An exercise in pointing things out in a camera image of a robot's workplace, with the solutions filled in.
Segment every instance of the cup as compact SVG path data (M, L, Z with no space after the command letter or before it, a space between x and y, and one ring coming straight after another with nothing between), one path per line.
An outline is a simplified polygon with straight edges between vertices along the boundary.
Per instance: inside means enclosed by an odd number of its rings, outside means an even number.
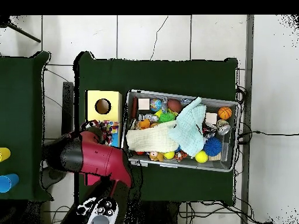
M0 148L0 162L8 159L11 156L11 151L8 148Z
M19 176L15 173L0 176L0 193L7 193L19 182Z

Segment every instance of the blue ball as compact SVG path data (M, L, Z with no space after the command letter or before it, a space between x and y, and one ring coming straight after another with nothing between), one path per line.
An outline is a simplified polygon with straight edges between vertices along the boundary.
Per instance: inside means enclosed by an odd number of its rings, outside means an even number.
M215 138L209 138L206 144L203 146L203 150L209 156L216 156L221 152L222 144L221 142Z

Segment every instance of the towel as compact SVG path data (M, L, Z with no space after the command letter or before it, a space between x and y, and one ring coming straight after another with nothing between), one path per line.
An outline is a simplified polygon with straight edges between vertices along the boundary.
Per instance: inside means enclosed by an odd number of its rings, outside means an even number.
M177 116L176 126L168 131L170 138L191 157L195 157L204 145L202 127L206 106L200 102L198 97L187 105Z
M170 139L168 131L173 128L176 121L158 124L153 128L141 130L129 130L126 138L128 148L131 151L145 152L170 152L175 151L179 145Z

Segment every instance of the brown ball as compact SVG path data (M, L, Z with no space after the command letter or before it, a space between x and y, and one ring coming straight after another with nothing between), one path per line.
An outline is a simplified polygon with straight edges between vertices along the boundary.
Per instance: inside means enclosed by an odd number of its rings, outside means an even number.
M179 113L182 111L183 106L181 105L180 101L169 99L167 101L167 106L170 110L175 111L176 113Z

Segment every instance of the green table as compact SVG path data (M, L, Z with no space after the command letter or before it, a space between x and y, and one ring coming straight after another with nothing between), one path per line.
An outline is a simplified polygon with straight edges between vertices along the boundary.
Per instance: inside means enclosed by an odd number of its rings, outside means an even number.
M112 90L123 96L130 89L142 89L176 95L235 100L237 60L226 61L128 61L93 59L89 52L80 53L78 62L79 123L85 121L85 91ZM142 168L144 201L223 200L233 204L233 171L171 169L148 165ZM135 187L139 190L140 167L133 167ZM79 194L86 191L84 178L79 178Z
M0 175L16 173L20 182L0 199L51 200L39 184L43 133L41 74L49 53L31 58L0 57L0 147L11 150Z

